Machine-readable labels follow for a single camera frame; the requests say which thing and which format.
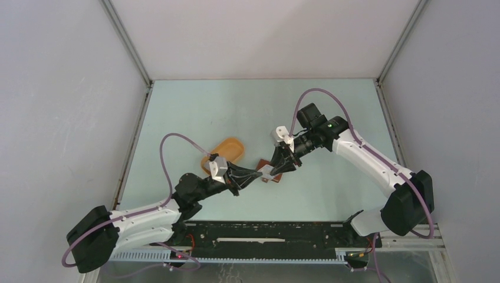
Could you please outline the white striped credit cards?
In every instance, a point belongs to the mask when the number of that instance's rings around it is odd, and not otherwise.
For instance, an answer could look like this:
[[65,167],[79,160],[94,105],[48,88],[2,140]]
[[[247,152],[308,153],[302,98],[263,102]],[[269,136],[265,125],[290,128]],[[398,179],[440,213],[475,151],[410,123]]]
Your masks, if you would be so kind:
[[271,174],[272,170],[274,169],[273,166],[270,164],[265,164],[263,165],[258,171],[262,173],[261,177],[267,180],[272,180],[275,176]]

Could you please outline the brown leather card holder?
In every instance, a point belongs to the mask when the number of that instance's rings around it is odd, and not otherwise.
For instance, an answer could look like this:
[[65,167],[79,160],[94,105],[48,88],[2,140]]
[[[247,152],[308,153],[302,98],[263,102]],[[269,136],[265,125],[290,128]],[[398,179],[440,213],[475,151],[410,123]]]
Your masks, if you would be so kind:
[[[265,159],[260,159],[259,162],[257,163],[256,170],[259,170],[265,164],[270,164],[271,165],[270,161],[265,160]],[[261,181],[264,182],[264,183],[268,183],[268,182],[279,183],[280,180],[281,180],[281,178],[282,178],[282,174],[273,175],[273,176],[275,176],[275,177],[272,180],[267,180],[267,179],[261,178]]]

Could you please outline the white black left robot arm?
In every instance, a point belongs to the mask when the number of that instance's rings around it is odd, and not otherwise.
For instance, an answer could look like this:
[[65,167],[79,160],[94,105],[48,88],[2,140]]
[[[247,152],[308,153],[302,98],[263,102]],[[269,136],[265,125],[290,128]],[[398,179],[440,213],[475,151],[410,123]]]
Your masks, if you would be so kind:
[[[85,274],[103,266],[116,254],[156,242],[180,245],[186,238],[184,222],[201,209],[200,201],[226,190],[238,196],[254,180],[266,174],[231,162],[210,162],[212,174],[201,178],[185,173],[166,199],[128,210],[107,210],[104,205],[89,211],[66,236],[70,250],[63,256],[65,267]],[[72,255],[75,262],[66,261]]]

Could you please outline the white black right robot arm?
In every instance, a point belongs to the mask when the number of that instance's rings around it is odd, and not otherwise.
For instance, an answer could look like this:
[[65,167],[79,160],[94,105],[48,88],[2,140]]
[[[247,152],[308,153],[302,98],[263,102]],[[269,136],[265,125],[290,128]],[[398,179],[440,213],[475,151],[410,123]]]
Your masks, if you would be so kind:
[[391,231],[405,236],[416,225],[431,220],[435,209],[433,181],[430,174],[417,173],[391,161],[373,149],[351,124],[340,116],[327,119],[311,103],[296,113],[304,132],[293,136],[285,126],[272,131],[275,150],[270,161],[269,176],[295,171],[301,158],[323,148],[343,157],[379,186],[387,201],[381,208],[362,210],[347,220],[343,239],[350,246],[359,246],[367,236]]

